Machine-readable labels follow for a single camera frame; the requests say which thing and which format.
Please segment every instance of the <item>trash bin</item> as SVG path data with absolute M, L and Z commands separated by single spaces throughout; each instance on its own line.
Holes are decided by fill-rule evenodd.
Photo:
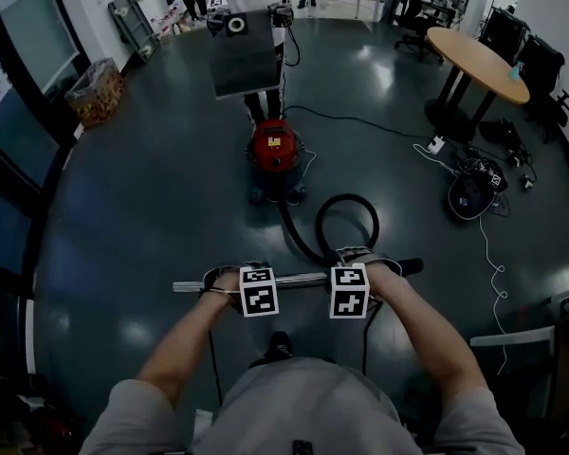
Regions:
M 102 59 L 90 65 L 83 76 L 65 93 L 65 100 L 76 112 L 84 128 L 110 119 L 122 93 L 124 79 L 113 59 Z

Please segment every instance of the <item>hand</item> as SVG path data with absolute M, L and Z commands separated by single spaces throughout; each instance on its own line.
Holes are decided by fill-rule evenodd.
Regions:
M 215 280 L 213 286 L 221 290 L 237 292 L 240 289 L 240 271 L 237 269 L 224 271 L 221 276 Z
M 406 282 L 404 278 L 399 277 L 384 263 L 368 264 L 366 269 L 371 293 L 374 296 L 382 297 L 384 300 L 387 300 L 389 294 L 398 286 Z

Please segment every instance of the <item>office chair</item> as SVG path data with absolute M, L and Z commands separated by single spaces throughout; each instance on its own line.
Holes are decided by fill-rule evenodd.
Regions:
M 402 40 L 395 43 L 395 48 L 398 49 L 401 44 L 407 47 L 416 46 L 419 50 L 417 59 L 420 62 L 424 60 L 424 51 L 429 51 L 435 54 L 439 58 L 439 62 L 442 64 L 444 62 L 443 57 L 436 52 L 429 42 L 426 42 L 426 35 L 428 34 L 428 29 L 431 27 L 437 27 L 438 19 L 431 15 L 425 17 L 418 17 L 422 10 L 421 0 L 409 0 L 409 6 L 402 16 L 395 16 L 394 19 L 398 22 L 401 27 L 407 28 L 409 30 L 414 30 L 416 35 L 403 35 Z
M 561 96 L 550 96 L 559 80 L 565 58 L 543 39 L 531 35 L 518 61 L 523 63 L 521 77 L 531 94 L 529 102 L 524 106 L 528 114 L 527 121 L 536 122 L 544 129 L 544 143 L 554 141 L 557 134 L 562 133 L 561 127 L 567 126 L 569 120 L 563 110 L 569 110 L 569 94 L 563 89 Z

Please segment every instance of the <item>office room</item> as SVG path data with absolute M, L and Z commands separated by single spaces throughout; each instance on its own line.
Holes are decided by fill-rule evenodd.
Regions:
M 569 453 L 569 0 L 0 0 L 0 453 L 459 446 Z

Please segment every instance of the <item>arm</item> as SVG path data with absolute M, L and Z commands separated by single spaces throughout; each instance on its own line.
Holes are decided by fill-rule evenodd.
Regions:
M 215 287 L 237 290 L 238 272 L 226 272 L 215 282 Z M 212 291 L 203 294 L 192 311 L 160 342 L 137 379 L 161 390 L 175 406 L 198 367 L 207 346 L 209 330 L 229 303 L 227 294 Z
M 390 304 L 402 322 L 419 360 L 441 390 L 444 404 L 456 394 L 486 388 L 474 354 L 453 326 L 384 264 L 370 264 L 374 295 Z

